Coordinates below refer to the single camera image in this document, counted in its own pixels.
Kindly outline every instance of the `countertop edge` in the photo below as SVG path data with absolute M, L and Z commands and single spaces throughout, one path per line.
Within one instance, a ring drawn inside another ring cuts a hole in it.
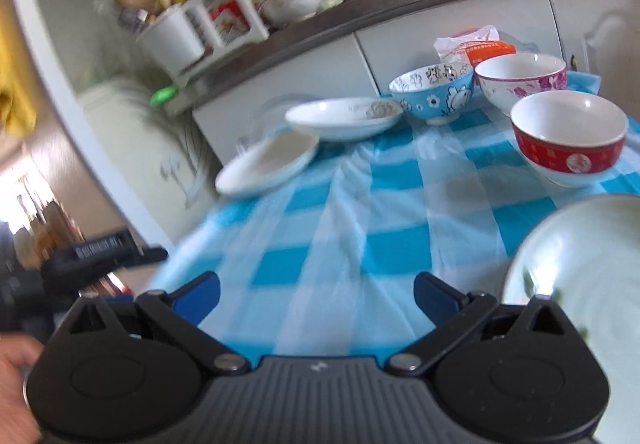
M 169 116 L 201 106 L 271 68 L 354 32 L 412 12 L 459 0 L 349 0 L 275 32 L 207 69 L 164 105 Z

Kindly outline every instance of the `blue bowl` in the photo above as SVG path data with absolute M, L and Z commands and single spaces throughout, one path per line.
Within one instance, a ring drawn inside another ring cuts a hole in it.
M 389 85 L 391 98 L 427 124 L 456 120 L 474 93 L 474 69 L 468 63 L 439 63 L 412 70 Z

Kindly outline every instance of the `orange package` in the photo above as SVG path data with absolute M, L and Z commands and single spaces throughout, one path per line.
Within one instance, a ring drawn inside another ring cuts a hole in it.
M 465 62 L 473 67 L 480 62 L 514 54 L 516 48 L 510 43 L 500 41 L 498 30 L 493 25 L 485 25 L 477 30 L 460 33 L 460 36 L 438 38 L 433 43 L 440 61 L 445 63 Z
M 465 52 L 469 63 L 474 68 L 485 59 L 516 53 L 516 47 L 503 41 L 468 41 L 460 45 L 456 50 Z

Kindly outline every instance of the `table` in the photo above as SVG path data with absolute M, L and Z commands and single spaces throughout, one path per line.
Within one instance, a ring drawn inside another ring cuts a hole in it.
M 526 234 L 559 207 L 640 193 L 640 126 L 590 188 L 561 188 L 517 150 L 510 120 L 482 95 L 446 126 L 404 122 L 374 139 L 321 146 L 300 176 L 209 214 L 149 287 L 205 270 L 222 283 L 200 327 L 254 364 L 264 354 L 374 355 L 433 328 L 415 306 L 422 271 L 499 297 Z

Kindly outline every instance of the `pink floral bowl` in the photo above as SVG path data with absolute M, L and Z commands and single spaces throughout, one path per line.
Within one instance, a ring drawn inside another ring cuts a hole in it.
M 546 90 L 566 90 L 566 63 L 549 54 L 519 52 L 487 59 L 476 66 L 487 100 L 505 116 L 525 96 Z

